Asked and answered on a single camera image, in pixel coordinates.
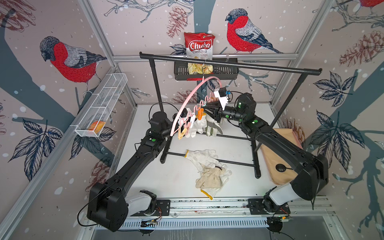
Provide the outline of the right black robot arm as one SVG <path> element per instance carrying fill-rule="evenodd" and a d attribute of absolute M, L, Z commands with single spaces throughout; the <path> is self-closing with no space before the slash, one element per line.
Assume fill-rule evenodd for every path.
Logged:
<path fill-rule="evenodd" d="M 266 121 L 256 116 L 256 101 L 249 93 L 241 94 L 235 105 L 208 103 L 205 111 L 215 121 L 222 119 L 239 123 L 239 128 L 250 140 L 257 141 L 281 157 L 297 176 L 289 183 L 275 187 L 264 195 L 263 205 L 268 213 L 276 213 L 287 202 L 303 199 L 314 202 L 317 194 L 329 182 L 328 160 L 314 156 L 278 134 Z"/>

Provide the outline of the pink clip hanger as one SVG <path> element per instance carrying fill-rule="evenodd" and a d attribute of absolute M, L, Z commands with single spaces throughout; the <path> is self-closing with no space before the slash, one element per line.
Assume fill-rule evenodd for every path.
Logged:
<path fill-rule="evenodd" d="M 203 97 L 203 99 L 199 100 L 197 99 L 193 103 L 191 102 L 191 99 L 193 96 L 197 96 L 197 91 L 204 85 L 208 84 L 211 81 L 214 81 L 217 83 L 217 86 L 211 90 L 209 95 Z M 217 102 L 219 99 L 215 98 L 214 96 L 214 91 L 216 88 L 221 88 L 222 87 L 222 82 L 221 80 L 216 77 L 203 77 L 201 83 L 199 83 L 191 92 L 190 94 L 186 97 L 185 101 L 183 102 L 180 110 L 178 111 L 171 127 L 171 137 L 176 136 L 178 138 L 178 128 L 187 128 L 188 130 L 190 129 L 190 118 L 193 115 L 196 115 L 196 120 L 197 118 L 197 110 L 199 108 L 203 108 L 208 104 L 208 103 L 214 103 Z"/>

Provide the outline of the white yellow-trim work glove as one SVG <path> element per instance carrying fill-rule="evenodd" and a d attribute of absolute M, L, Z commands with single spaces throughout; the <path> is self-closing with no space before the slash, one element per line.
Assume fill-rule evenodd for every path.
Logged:
<path fill-rule="evenodd" d="M 188 130 L 187 134 L 185 135 L 186 138 L 194 138 L 197 133 L 204 133 L 208 126 L 206 116 L 207 115 L 204 113 L 200 120 L 197 119 L 194 121 L 193 126 Z"/>

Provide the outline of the green-striped leather glove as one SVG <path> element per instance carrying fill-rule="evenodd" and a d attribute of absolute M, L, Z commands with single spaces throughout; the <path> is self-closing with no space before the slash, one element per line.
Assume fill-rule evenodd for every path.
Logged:
<path fill-rule="evenodd" d="M 208 137 L 216 137 L 217 134 L 222 135 L 223 129 L 222 125 L 215 121 L 209 115 L 206 115 L 207 127 L 206 127 L 206 135 Z"/>

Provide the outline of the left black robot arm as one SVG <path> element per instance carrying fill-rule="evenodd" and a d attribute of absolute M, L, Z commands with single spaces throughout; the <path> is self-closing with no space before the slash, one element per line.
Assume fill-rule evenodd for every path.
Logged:
<path fill-rule="evenodd" d="M 115 232 L 128 216 L 142 212 L 153 214 L 157 196 L 141 190 L 136 196 L 127 195 L 131 186 L 159 153 L 165 148 L 172 123 L 164 112 L 156 112 L 149 121 L 151 127 L 129 161 L 105 183 L 96 183 L 90 190 L 87 217 Z"/>

